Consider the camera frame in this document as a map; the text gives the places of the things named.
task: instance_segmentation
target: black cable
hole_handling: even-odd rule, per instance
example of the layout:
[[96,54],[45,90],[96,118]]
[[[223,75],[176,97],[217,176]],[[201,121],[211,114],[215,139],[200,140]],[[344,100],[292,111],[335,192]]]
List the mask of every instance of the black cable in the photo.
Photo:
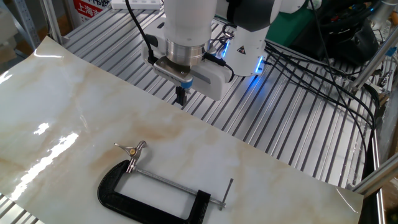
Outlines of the black cable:
[[232,79],[234,79],[235,73],[234,70],[227,64],[225,64],[225,67],[229,68],[232,72],[231,78],[229,79],[229,83],[232,81]]
[[232,28],[237,28],[237,25],[235,25],[235,24],[232,24],[232,23],[227,23],[227,24],[224,24],[223,25],[223,34],[224,35],[226,35],[226,36],[228,36],[229,38],[233,38],[234,37],[234,34],[233,33],[230,33],[230,32],[227,32],[226,31],[226,28],[227,27],[232,27]]
[[327,78],[325,78],[325,77],[323,77],[323,76],[321,76],[321,75],[319,75],[319,74],[317,74],[317,73],[315,73],[315,72],[309,70],[308,68],[305,68],[305,67],[301,66],[300,64],[298,64],[298,63],[292,61],[292,60],[289,59],[288,57],[284,56],[284,55],[283,55],[281,52],[279,52],[277,49],[275,49],[273,46],[267,45],[266,50],[267,50],[267,49],[270,49],[271,51],[277,53],[277,54],[280,55],[284,60],[286,60],[288,63],[292,64],[293,66],[297,67],[298,69],[300,69],[300,70],[302,70],[302,71],[304,71],[304,72],[307,72],[307,73],[309,73],[309,74],[312,74],[312,75],[314,75],[314,76],[320,78],[321,80],[323,80],[323,81],[325,81],[325,82],[327,82],[327,83],[329,83],[329,84],[335,86],[336,88],[338,88],[339,90],[343,91],[344,93],[346,93],[349,97],[351,97],[352,99],[356,100],[356,101],[368,112],[368,114],[370,115],[370,117],[371,117],[371,119],[372,119],[372,123],[375,124],[374,115],[373,115],[372,111],[369,109],[369,107],[368,107],[365,103],[363,103],[360,99],[358,99],[356,96],[354,96],[353,94],[351,94],[348,90],[346,90],[346,89],[344,89],[343,87],[337,85],[335,82],[333,83],[333,82],[330,81],[329,79],[327,79]]
[[379,31],[379,33],[380,33],[380,38],[381,38],[381,42],[380,42],[380,44],[383,44],[383,43],[384,43],[384,39],[383,39],[383,35],[381,35],[381,31],[380,31],[380,29],[373,30],[373,31]]
[[289,69],[286,65],[284,65],[276,56],[272,55],[271,52],[267,51],[267,53],[269,53],[269,55],[274,58],[274,60],[276,60],[276,63],[279,64],[280,66],[282,66],[286,71],[288,71],[290,74],[292,74],[295,78],[299,79],[300,82],[306,84],[302,85],[296,81],[294,81],[292,78],[290,78],[288,75],[286,75],[284,72],[282,72],[281,69],[275,67],[281,74],[283,74],[284,76],[286,76],[292,83],[312,92],[314,95],[320,96],[326,100],[328,100],[329,102],[332,102],[334,104],[337,104],[339,106],[342,106],[344,109],[346,110],[351,110],[354,114],[356,114],[357,116],[359,116],[360,118],[364,119],[364,121],[370,126],[372,127],[373,124],[370,123],[364,116],[362,116],[361,114],[357,113],[356,111],[352,110],[351,108],[347,108],[344,104],[340,103],[339,101],[336,101],[335,99],[333,99],[332,97],[320,92],[319,90],[317,90],[315,87],[311,86],[311,84],[309,84],[308,82],[306,82],[305,80],[303,80],[302,78],[300,78],[298,75],[296,75],[293,71],[291,71],[291,69]]
[[129,11],[130,16],[132,17],[133,21],[136,23],[136,26],[137,26],[139,32],[141,33],[142,38],[144,39],[145,43],[146,43],[147,46],[148,46],[148,54],[149,54],[149,56],[148,56],[148,62],[151,63],[151,64],[154,64],[154,63],[156,62],[157,59],[156,59],[155,56],[154,56],[154,51],[152,50],[152,47],[150,46],[150,43],[149,43],[149,41],[148,41],[148,39],[147,39],[147,36],[145,35],[144,31],[142,30],[142,27],[141,27],[141,25],[139,24],[139,22],[138,22],[136,16],[135,16],[134,13],[132,12],[131,6],[130,6],[130,3],[129,3],[129,0],[124,0],[124,1],[126,2],[127,10]]
[[[329,71],[330,71],[330,77],[331,77],[331,79],[332,79],[332,81],[333,81],[333,83],[334,83],[334,85],[335,85],[335,87],[336,87],[338,96],[341,98],[341,100],[342,100],[342,102],[344,103],[344,105],[348,108],[347,103],[345,102],[343,96],[341,95],[340,89],[337,87],[337,83],[336,83],[335,77],[331,74],[331,65],[330,65],[330,62],[329,62],[329,55],[328,55],[328,52],[327,52],[327,49],[326,49],[325,41],[323,40],[322,31],[321,31],[321,27],[320,27],[320,24],[319,24],[317,12],[315,11],[315,7],[314,7],[314,5],[313,5],[313,1],[312,1],[312,0],[310,0],[310,3],[311,3],[311,7],[312,7],[313,14],[314,14],[314,16],[315,16],[315,22],[316,22],[316,24],[317,24],[317,29],[318,29],[319,38],[321,39],[321,43],[322,43],[323,49],[324,49],[324,51],[325,51],[326,62],[328,63],[328,67],[329,67]],[[354,122],[355,122],[355,124],[356,124],[357,127],[358,127],[359,134],[361,135],[361,138],[362,138],[363,147],[364,147],[365,151],[367,151],[367,147],[366,147],[366,143],[365,143],[365,138],[364,138],[364,134],[363,134],[363,132],[362,132],[362,130],[361,130],[361,126],[359,125],[358,121],[355,119],[355,116],[354,116],[354,114],[351,112],[351,110],[348,110],[348,111],[349,111],[350,115],[353,117]]]
[[231,75],[231,78],[229,79],[229,82],[232,81],[232,79],[233,79],[234,76],[235,76],[234,70],[233,70],[229,65],[227,65],[226,62],[225,62],[222,58],[217,58],[216,56],[214,56],[214,55],[212,55],[212,54],[210,54],[210,53],[208,53],[208,52],[206,52],[206,53],[203,55],[203,58],[204,58],[204,59],[207,59],[207,60],[209,60],[209,61],[211,61],[211,62],[214,62],[214,63],[216,63],[216,64],[219,65],[219,66],[227,67],[228,69],[230,69],[231,72],[232,72],[232,75]]

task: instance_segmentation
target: clamp handle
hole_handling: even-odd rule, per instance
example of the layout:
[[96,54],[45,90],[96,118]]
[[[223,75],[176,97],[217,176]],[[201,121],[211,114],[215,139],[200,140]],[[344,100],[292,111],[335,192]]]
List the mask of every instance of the clamp handle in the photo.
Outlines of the clamp handle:
[[133,198],[114,191],[120,178],[129,167],[130,161],[126,160],[114,166],[104,177],[98,187],[98,200],[106,208],[121,215],[132,218],[144,224],[175,223],[175,224],[201,224],[205,217],[210,194],[198,191],[189,217],[182,218],[171,215],[158,208],[142,203]]
[[137,147],[122,146],[119,145],[118,143],[114,143],[114,145],[123,149],[131,157],[129,167],[126,169],[126,172],[128,174],[131,173],[136,167],[137,161],[141,156],[142,148],[147,147],[147,143],[145,141],[139,142]]

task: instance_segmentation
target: metal frame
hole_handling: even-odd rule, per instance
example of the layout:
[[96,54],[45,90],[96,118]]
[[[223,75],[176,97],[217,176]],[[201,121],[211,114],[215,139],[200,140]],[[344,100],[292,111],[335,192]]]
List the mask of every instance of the metal frame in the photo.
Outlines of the metal frame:
[[[134,13],[143,28],[145,28],[154,19],[163,16],[163,9],[158,14],[152,11],[138,10],[134,11]],[[213,24],[212,28],[212,38],[216,39],[221,35],[221,27]],[[349,183],[345,178],[353,179],[353,184],[357,184],[354,187],[354,191],[367,195],[373,192],[374,189],[377,190],[382,182],[389,180],[388,171],[393,170],[395,172],[397,170],[398,159],[396,157],[390,159],[388,164],[376,167],[379,164],[377,147],[375,147],[377,142],[373,139],[376,171],[358,183],[361,180],[360,170],[364,155],[361,153],[362,150],[355,149],[357,146],[361,147],[358,129],[350,119],[347,119],[349,118],[347,112],[338,106],[330,109],[328,103],[317,97],[312,97],[311,94],[307,96],[306,91],[296,89],[295,85],[289,83],[281,72],[277,72],[276,66],[264,69],[265,73],[259,76],[236,77],[231,83],[228,94],[219,102],[212,101],[202,94],[194,92],[189,96],[188,105],[181,107],[174,102],[173,84],[155,75],[147,65],[141,62],[139,47],[142,39],[125,11],[107,8],[69,33],[67,37],[70,41],[65,44],[65,48],[78,57],[230,133],[236,138],[266,151],[271,156],[289,163],[307,174],[313,175],[314,178],[341,187],[346,187]],[[292,52],[282,46],[279,46],[279,50],[287,53]],[[303,55],[302,58],[313,61]],[[325,71],[310,65],[310,63],[303,63],[302,65],[318,72],[320,75],[324,75]],[[375,61],[370,63],[365,69],[366,71],[371,71],[377,65]],[[348,73],[357,71],[357,69],[353,70],[338,62],[335,62],[334,66]],[[311,78],[306,74],[300,71],[296,72],[310,81]],[[361,76],[368,74],[369,72],[364,70]],[[315,79],[311,80],[311,82],[319,84],[318,80]],[[372,82],[377,82],[377,79],[372,78]],[[319,86],[320,91],[329,95],[335,94],[332,88],[324,87]],[[372,110],[374,109],[374,105],[372,105],[370,100],[371,97],[365,92],[361,92],[360,99],[369,104]],[[359,113],[363,113],[363,110],[354,102],[351,102],[350,106],[358,110]],[[299,115],[300,110],[304,110],[308,115],[302,117],[302,115]],[[329,119],[329,121],[322,122],[322,116],[327,116],[326,119]],[[254,120],[247,123],[247,118]],[[288,133],[292,131],[290,137],[294,137],[294,141],[296,135],[300,135],[296,146],[292,142],[286,143],[287,136],[281,134],[281,129],[285,130],[285,132],[288,131]],[[352,134],[348,137],[339,134],[343,131],[348,131]],[[369,130],[364,129],[363,131],[368,140]],[[317,135],[317,139],[311,137],[312,134]],[[310,144],[306,144],[307,138],[309,138]],[[346,144],[346,141],[348,141],[348,147],[347,145],[340,146],[343,142]],[[283,150],[294,149],[291,157],[287,157],[285,151],[278,149],[280,147],[278,144],[282,143]],[[311,156],[316,150],[319,150],[317,152],[319,153],[318,158]],[[344,164],[342,164],[343,161],[338,161],[341,155],[346,158]],[[322,169],[309,170],[313,166],[312,164],[304,166],[306,162],[313,162],[312,160],[317,163],[316,167]],[[338,166],[343,166],[343,170],[334,170]],[[349,173],[351,169],[355,170],[354,174]],[[378,193],[377,198],[379,201],[379,220],[381,221],[384,220],[381,193]]]
[[51,0],[40,0],[43,8],[44,17],[49,25],[49,34],[51,34],[54,41],[63,45],[63,37],[58,26],[57,16],[55,15],[54,6]]
[[390,36],[384,41],[380,49],[376,52],[373,58],[366,65],[365,69],[361,72],[357,79],[352,83],[352,92],[356,92],[362,88],[362,86],[368,81],[369,77],[373,75],[384,58],[386,57],[387,51],[398,43],[398,26],[392,31]]
[[24,27],[22,27],[18,20],[12,15],[11,11],[8,9],[3,0],[0,0],[0,7],[9,11],[12,16],[12,20],[14,21],[15,26],[17,27],[18,32],[24,37],[30,47],[34,50],[36,47],[40,45],[40,39],[37,35],[35,26],[33,24],[32,17],[30,16],[29,11],[27,10],[27,6],[24,0],[14,0],[14,4],[17,7],[18,13],[21,17],[22,23]]

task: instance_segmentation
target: metal pole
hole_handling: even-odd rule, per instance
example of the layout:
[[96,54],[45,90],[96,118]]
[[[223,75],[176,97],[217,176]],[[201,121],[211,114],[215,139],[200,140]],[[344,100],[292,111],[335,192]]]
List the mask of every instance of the metal pole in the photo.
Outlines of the metal pole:
[[30,16],[25,0],[14,0],[14,4],[17,8],[19,16],[21,17],[24,30],[26,31],[26,36],[24,37],[25,39],[27,38],[26,41],[29,43],[32,49],[35,50],[40,45],[40,39],[37,35],[35,25],[33,23],[32,17]]
[[68,0],[62,0],[63,3],[63,8],[65,9],[66,15],[67,15],[67,19],[68,19],[68,23],[70,25],[70,27],[72,28],[72,30],[76,29],[74,23],[73,23],[73,19],[72,19],[72,11],[70,10],[70,6],[69,6],[69,2]]
[[368,78],[373,74],[373,72],[377,69],[377,66],[384,60],[386,57],[387,51],[395,46],[398,42],[398,26],[392,31],[387,40],[381,45],[380,49],[376,52],[373,58],[369,61],[366,68],[358,75],[358,78],[352,83],[352,91],[357,92],[362,88],[362,86],[366,83]]
[[50,26],[50,33],[52,35],[53,40],[55,40],[58,44],[62,45],[63,40],[61,36],[61,31],[58,26],[57,16],[55,15],[54,6],[51,0],[40,0],[41,5],[44,7],[44,14],[47,18],[47,21]]
[[397,175],[398,154],[395,154],[355,186],[353,191],[368,197]]

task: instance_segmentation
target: blue led light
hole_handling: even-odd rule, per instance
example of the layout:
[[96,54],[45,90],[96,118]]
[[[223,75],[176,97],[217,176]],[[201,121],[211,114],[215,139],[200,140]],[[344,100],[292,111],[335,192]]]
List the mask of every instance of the blue led light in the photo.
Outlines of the blue led light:
[[262,56],[261,56],[259,62],[257,63],[256,73],[259,73],[259,72],[260,72],[259,68],[260,68],[261,62],[262,62]]
[[226,54],[226,51],[228,50],[228,47],[229,47],[229,41],[226,43],[226,47],[225,47],[225,50],[223,52],[223,57],[225,57],[225,54]]

